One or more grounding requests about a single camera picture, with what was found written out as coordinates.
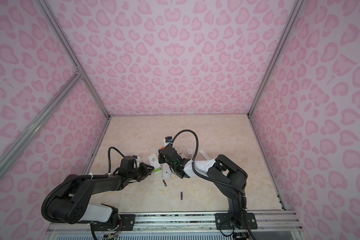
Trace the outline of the small white remote control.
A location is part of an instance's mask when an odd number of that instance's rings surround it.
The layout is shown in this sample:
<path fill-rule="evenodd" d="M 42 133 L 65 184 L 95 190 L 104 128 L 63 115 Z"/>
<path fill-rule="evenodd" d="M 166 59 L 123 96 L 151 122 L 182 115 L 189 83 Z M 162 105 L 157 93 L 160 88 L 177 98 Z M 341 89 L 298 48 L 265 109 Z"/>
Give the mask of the small white remote control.
<path fill-rule="evenodd" d="M 172 171 L 168 164 L 162 164 L 162 177 L 164 180 L 171 179 Z"/>

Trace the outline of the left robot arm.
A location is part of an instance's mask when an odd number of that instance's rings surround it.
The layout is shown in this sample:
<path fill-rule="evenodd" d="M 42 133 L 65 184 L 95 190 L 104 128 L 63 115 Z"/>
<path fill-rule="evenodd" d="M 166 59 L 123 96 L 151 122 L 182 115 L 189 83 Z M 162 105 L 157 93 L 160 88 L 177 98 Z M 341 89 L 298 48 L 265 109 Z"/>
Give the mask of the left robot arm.
<path fill-rule="evenodd" d="M 118 209 L 105 204 L 92 204 L 92 196 L 121 191 L 131 183 L 141 182 L 154 169 L 153 166 L 138 163 L 136 156 L 125 156 L 112 173 L 69 175 L 47 195 L 41 206 L 41 214 L 51 223 L 96 223 L 115 229 L 121 221 Z"/>

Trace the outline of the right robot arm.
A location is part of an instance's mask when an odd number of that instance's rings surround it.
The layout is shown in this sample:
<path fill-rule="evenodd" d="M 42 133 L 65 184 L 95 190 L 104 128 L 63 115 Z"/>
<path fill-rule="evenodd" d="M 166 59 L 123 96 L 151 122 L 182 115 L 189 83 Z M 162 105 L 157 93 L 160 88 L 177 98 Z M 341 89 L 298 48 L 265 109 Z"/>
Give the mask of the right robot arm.
<path fill-rule="evenodd" d="M 166 163 L 179 178 L 199 177 L 212 182 L 227 197 L 229 224 L 237 229 L 248 227 L 245 187 L 248 174 L 224 155 L 209 161 L 181 157 L 172 145 L 159 149 L 159 163 Z"/>

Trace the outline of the white battery cover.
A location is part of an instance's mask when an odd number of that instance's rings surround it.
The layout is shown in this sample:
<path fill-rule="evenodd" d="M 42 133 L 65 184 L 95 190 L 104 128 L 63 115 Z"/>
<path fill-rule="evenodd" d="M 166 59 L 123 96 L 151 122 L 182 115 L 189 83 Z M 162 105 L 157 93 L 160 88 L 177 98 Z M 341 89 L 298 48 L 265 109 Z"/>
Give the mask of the white battery cover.
<path fill-rule="evenodd" d="M 203 158 L 204 158 L 206 161 L 212 160 L 212 158 L 211 158 L 204 150 L 200 150 L 199 153 L 203 156 Z"/>

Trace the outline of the white remote with green buttons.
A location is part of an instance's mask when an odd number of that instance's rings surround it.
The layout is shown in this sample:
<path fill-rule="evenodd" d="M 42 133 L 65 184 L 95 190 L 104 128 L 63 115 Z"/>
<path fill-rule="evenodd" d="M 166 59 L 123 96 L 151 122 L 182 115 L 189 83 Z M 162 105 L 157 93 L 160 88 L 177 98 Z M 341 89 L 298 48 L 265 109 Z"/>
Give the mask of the white remote with green buttons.
<path fill-rule="evenodd" d="M 157 154 L 148 155 L 148 160 L 150 165 L 154 168 L 153 173 L 157 174 L 162 171 L 161 164 L 159 163 L 159 158 Z"/>

